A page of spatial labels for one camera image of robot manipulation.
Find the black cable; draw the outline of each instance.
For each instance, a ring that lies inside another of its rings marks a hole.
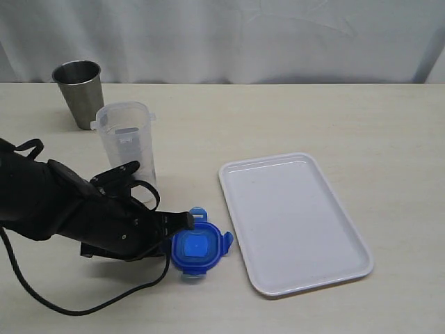
[[[34,289],[28,284],[26,279],[23,277],[22,272],[20,271],[19,265],[17,263],[17,259],[14,254],[13,247],[11,246],[11,242],[8,238],[8,235],[6,234],[6,231],[4,230],[3,226],[1,226],[1,225],[0,225],[0,237],[3,240],[3,243],[5,244],[6,252],[8,253],[8,257],[11,262],[11,266],[13,267],[13,271],[14,271],[17,279],[19,280],[20,284],[22,285],[22,287],[26,290],[26,292],[28,292],[36,301],[45,305],[46,307],[50,308],[51,310],[59,312],[63,315],[70,315],[73,317],[80,317],[82,315],[90,315],[91,313],[102,310],[103,308],[106,308],[107,306],[114,304],[117,301],[120,301],[121,299],[129,296],[130,294],[133,294],[134,292],[145,289],[147,287],[155,286],[156,284],[158,284],[159,282],[161,282],[163,280],[163,278],[167,274],[168,267],[170,266],[170,257],[171,257],[170,252],[171,252],[172,246],[171,246],[171,241],[169,239],[166,239],[164,241],[167,243],[167,245],[165,247],[165,251],[166,251],[165,268],[164,268],[162,274],[156,280],[154,280],[150,283],[145,283],[145,284],[139,285],[137,287],[134,287],[134,288],[124,292],[123,294],[120,294],[119,296],[116,296],[116,297],[110,299],[109,301],[106,301],[105,303],[100,304],[94,308],[90,308],[87,310],[81,310],[81,311],[67,310],[65,308],[61,308],[57,305],[54,305],[47,299],[43,298],[36,291],[34,291]]]

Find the white curtain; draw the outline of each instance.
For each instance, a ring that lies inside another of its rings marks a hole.
[[[445,0],[0,0],[0,81],[423,82],[444,29]]]

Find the cup rim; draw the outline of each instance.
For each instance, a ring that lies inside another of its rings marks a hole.
[[[89,63],[89,64],[93,64],[93,65],[97,68],[97,73],[96,73],[96,75],[93,76],[91,79],[86,80],[86,81],[82,81],[82,82],[79,82],[79,83],[66,83],[66,82],[57,80],[57,79],[56,79],[56,72],[59,71],[59,70],[61,70],[64,66],[69,65],[69,64],[73,64],[73,63]],[[66,63],[63,63],[63,64],[59,65],[58,67],[56,67],[56,68],[53,70],[51,76],[52,76],[54,82],[56,82],[57,84],[62,84],[62,85],[67,85],[67,86],[76,86],[76,85],[83,85],[83,84],[86,84],[86,83],[88,83],[88,82],[90,82],[90,81],[96,79],[96,78],[100,75],[101,71],[102,71],[102,69],[100,68],[100,66],[99,66],[98,63],[96,63],[96,62],[94,62],[94,61],[90,61],[90,60],[88,60],[88,59],[84,59],[84,60],[78,60],[78,61],[67,61]]]

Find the robotic arm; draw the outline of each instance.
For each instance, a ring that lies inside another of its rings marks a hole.
[[[27,157],[17,153],[31,148]],[[139,168],[137,161],[108,170],[87,182],[57,161],[34,161],[42,150],[43,144],[38,139],[16,147],[0,138],[0,236],[17,278],[31,295],[34,293],[42,299],[23,276],[19,277],[21,273],[18,265],[17,268],[14,265],[15,257],[3,228],[36,241],[47,240],[53,234],[75,239],[81,242],[81,255],[86,257],[134,261],[165,255],[166,273],[170,238],[183,229],[193,229],[191,214],[155,211],[159,195],[151,184],[134,179],[133,174]],[[153,193],[154,209],[131,197],[131,188],[135,186],[143,186]],[[86,311],[69,311],[45,302],[53,310],[68,315],[85,315],[110,305],[107,302]]]

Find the blue plastic lid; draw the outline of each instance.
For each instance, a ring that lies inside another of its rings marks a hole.
[[[207,221],[207,212],[194,207],[195,229],[184,230],[172,240],[172,262],[186,275],[201,276],[213,268],[227,254],[234,236],[230,232],[221,235],[219,229]]]

